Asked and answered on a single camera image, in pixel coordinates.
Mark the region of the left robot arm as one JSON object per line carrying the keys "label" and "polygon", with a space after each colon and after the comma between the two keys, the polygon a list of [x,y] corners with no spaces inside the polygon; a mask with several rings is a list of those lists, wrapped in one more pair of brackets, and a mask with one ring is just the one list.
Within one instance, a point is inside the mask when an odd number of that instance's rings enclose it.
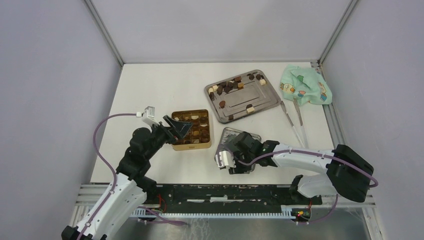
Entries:
{"label": "left robot arm", "polygon": [[150,169],[150,159],[165,144],[182,140],[193,123],[177,121],[165,115],[164,126],[149,112],[130,113],[131,117],[141,118],[148,128],[137,128],[130,139],[118,167],[112,165],[98,153],[97,155],[112,172],[112,181],[89,213],[76,226],[66,226],[61,233],[63,240],[110,240],[112,239],[137,207],[153,203],[157,198],[156,181],[146,176]]}

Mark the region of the gold chocolate box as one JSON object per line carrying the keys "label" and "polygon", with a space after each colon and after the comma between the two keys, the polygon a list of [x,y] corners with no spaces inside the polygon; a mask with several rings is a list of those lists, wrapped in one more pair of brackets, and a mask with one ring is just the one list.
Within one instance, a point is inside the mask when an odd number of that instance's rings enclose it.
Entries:
{"label": "gold chocolate box", "polygon": [[212,146],[212,127],[206,109],[174,111],[172,119],[192,123],[187,135],[172,145],[175,151],[208,149]]}

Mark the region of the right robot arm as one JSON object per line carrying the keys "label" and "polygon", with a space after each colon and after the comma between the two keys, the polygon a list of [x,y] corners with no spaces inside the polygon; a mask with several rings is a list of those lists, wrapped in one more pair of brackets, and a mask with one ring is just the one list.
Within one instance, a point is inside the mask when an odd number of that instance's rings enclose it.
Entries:
{"label": "right robot arm", "polygon": [[313,150],[275,140],[261,142],[243,131],[217,149],[215,162],[231,175],[248,174],[256,165],[314,172],[312,176],[298,175],[292,181],[288,196],[295,204],[336,194],[363,203],[368,190],[378,185],[373,177],[374,167],[344,144],[335,149]]}

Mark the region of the silver box lid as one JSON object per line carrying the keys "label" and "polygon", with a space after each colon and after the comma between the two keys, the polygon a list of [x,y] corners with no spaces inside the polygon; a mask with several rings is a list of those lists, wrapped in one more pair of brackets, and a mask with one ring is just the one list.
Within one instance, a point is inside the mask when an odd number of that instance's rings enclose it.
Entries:
{"label": "silver box lid", "polygon": [[233,153],[240,151],[245,154],[245,157],[250,155],[253,160],[262,147],[261,140],[258,134],[226,127],[222,132],[215,155],[220,151],[229,151],[233,156]]}

